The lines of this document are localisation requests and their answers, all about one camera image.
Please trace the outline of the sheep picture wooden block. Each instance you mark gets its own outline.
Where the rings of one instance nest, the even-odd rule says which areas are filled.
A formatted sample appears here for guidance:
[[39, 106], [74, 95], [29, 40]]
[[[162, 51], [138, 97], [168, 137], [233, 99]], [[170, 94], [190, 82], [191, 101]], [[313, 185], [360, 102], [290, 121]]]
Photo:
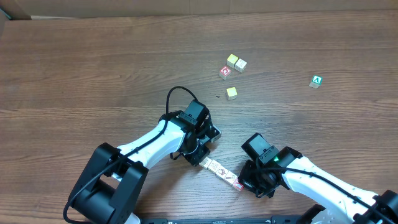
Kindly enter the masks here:
[[210, 159], [209, 157], [205, 157], [199, 165], [201, 165], [204, 169], [208, 169], [209, 165], [211, 164], [213, 160]]

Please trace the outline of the letter M wooden block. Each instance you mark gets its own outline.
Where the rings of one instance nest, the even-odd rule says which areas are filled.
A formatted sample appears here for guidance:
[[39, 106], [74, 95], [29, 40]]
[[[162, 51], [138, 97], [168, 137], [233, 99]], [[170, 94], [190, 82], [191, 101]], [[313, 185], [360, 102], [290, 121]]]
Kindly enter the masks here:
[[208, 166], [208, 170], [212, 173], [216, 173], [217, 170], [220, 168], [221, 164], [216, 160], [212, 160]]

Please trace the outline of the red letter Y block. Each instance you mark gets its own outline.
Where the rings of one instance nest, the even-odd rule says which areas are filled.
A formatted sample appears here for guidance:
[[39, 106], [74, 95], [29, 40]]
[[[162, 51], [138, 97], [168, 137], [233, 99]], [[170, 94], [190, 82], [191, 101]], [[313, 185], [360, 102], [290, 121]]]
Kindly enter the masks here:
[[242, 184], [239, 183], [238, 179], [235, 179], [232, 186], [237, 189], [238, 191], [242, 191], [242, 189], [244, 188], [244, 186]]

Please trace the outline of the hammer picture wooden block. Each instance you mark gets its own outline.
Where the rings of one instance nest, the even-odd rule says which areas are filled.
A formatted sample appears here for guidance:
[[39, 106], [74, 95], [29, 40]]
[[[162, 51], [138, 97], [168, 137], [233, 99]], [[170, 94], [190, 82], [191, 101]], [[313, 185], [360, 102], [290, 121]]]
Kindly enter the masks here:
[[237, 177], [237, 175], [236, 174], [234, 174], [233, 172], [231, 172], [231, 171], [228, 171], [227, 173], [226, 173], [226, 175], [224, 176], [224, 180], [227, 182], [227, 183], [229, 183], [229, 185], [233, 185], [234, 183], [235, 183], [235, 180], [237, 179], [238, 177]]

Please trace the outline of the acorn picture wooden block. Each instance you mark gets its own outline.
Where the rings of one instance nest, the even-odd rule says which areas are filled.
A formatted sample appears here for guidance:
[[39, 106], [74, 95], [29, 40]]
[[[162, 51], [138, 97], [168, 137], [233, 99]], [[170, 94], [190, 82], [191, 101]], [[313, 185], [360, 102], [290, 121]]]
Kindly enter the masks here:
[[217, 168], [215, 174], [216, 174], [219, 178], [225, 179], [225, 177], [227, 176], [228, 172], [229, 172], [228, 169], [226, 169], [226, 168], [223, 167], [223, 166], [219, 166], [219, 167]]

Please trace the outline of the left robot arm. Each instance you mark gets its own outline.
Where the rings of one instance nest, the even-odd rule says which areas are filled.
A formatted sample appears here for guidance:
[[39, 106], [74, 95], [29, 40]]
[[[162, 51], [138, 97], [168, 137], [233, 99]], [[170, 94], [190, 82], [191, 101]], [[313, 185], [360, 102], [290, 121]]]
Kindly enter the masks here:
[[141, 138], [118, 147], [99, 145], [83, 169], [64, 208], [74, 208], [87, 223], [140, 223], [134, 214], [149, 170], [167, 155], [177, 153], [197, 166], [210, 153], [206, 144], [219, 138], [209, 109], [193, 100], [185, 111], [166, 113]]

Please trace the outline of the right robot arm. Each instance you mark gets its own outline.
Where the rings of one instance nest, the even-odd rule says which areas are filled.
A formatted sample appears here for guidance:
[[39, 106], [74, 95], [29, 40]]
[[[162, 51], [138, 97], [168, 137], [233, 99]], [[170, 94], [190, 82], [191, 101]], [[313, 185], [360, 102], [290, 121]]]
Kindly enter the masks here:
[[397, 193], [378, 195], [325, 172], [291, 147], [278, 150], [259, 133], [242, 146], [249, 156], [238, 182], [257, 198], [273, 197], [276, 188], [300, 193], [316, 205], [297, 223], [397, 223]]

